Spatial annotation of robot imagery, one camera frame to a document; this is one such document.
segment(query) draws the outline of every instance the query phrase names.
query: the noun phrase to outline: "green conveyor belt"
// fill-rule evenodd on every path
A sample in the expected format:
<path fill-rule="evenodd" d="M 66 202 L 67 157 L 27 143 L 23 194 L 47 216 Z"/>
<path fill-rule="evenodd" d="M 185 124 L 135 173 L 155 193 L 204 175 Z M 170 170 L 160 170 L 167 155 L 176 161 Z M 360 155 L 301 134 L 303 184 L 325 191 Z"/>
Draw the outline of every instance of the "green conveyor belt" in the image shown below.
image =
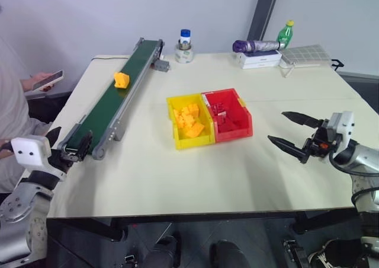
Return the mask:
<path fill-rule="evenodd" d="M 126 89 L 116 88 L 113 81 L 92 111 L 86 116 L 79 129 L 69 139 L 66 149 L 78 149 L 82 137 L 91 130 L 93 137 L 89 152 L 92 152 L 94 147 L 100 142 L 110 121 L 122 104 L 124 97 L 133 88 L 138 76 L 155 51 L 157 44 L 158 41 L 149 40 L 145 40 L 140 44 L 120 71 L 129 75 L 130 82 L 128 87 Z"/>

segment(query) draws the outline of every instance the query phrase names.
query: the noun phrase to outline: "table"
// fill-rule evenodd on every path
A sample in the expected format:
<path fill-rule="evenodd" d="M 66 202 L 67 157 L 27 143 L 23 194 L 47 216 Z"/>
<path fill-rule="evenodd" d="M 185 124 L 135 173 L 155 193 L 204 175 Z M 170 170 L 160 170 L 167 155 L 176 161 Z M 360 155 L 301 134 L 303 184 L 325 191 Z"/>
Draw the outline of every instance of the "table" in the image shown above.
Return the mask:
<path fill-rule="evenodd" d="M 351 207 L 351 179 L 311 158 L 280 151 L 267 135 L 302 146 L 313 129 L 280 113 L 329 118 L 355 113 L 354 139 L 377 147 L 379 118 L 331 68 L 239 69 L 231 54 L 197 55 L 168 73 L 149 71 L 128 110 L 121 142 L 102 161 L 75 164 L 55 190 L 49 218 L 278 212 Z M 59 140 L 88 113 L 126 58 L 94 59 L 53 127 Z M 254 136 L 217 145 L 175 149 L 166 97 L 235 88 L 253 116 Z"/>

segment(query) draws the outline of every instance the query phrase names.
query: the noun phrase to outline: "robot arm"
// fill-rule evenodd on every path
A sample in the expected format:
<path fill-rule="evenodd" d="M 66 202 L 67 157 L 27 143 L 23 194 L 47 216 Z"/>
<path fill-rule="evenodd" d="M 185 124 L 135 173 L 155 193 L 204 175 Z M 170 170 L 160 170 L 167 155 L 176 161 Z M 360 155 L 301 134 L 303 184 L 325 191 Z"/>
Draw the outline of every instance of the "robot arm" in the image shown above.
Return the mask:
<path fill-rule="evenodd" d="M 53 190 L 65 180 L 72 160 L 85 158 L 92 140 L 89 132 L 75 158 L 68 157 L 51 149 L 59 132 L 60 128 L 56 128 L 46 137 L 30 135 L 3 145 L 31 173 L 0 205 L 0 267 L 23 266 L 47 255 L 46 218 Z"/>
<path fill-rule="evenodd" d="M 350 174 L 352 203 L 362 220 L 361 242 L 370 267 L 379 265 L 379 151 L 360 145 L 351 139 L 354 128 L 352 112 L 333 113 L 332 117 L 317 120 L 305 114 L 283 112 L 300 125 L 316 129 L 300 149 L 282 138 L 268 136 L 284 152 L 305 164 L 310 156 L 330 162 L 337 170 Z"/>

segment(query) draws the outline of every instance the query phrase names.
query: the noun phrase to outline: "green bottle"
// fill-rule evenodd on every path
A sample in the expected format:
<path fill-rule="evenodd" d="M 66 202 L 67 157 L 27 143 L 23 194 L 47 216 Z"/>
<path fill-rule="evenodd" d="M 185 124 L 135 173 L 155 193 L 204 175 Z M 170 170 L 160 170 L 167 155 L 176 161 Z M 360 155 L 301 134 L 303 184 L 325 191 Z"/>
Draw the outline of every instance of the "green bottle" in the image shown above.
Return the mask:
<path fill-rule="evenodd" d="M 285 27 L 279 32 L 277 41 L 279 43 L 284 43 L 286 48 L 288 44 L 290 43 L 290 40 L 292 38 L 292 35 L 294 34 L 292 30 L 292 26 L 294 25 L 294 21 L 290 20 L 287 21 Z"/>

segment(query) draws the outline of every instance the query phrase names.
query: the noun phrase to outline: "bottle cap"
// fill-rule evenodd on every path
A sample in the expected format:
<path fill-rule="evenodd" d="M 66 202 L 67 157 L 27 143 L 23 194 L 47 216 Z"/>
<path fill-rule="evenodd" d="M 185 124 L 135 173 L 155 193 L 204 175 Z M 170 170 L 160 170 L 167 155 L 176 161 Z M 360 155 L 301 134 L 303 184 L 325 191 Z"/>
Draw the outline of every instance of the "bottle cap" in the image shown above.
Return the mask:
<path fill-rule="evenodd" d="M 180 31 L 181 37 L 191 37 L 191 31 L 189 29 L 182 29 Z"/>

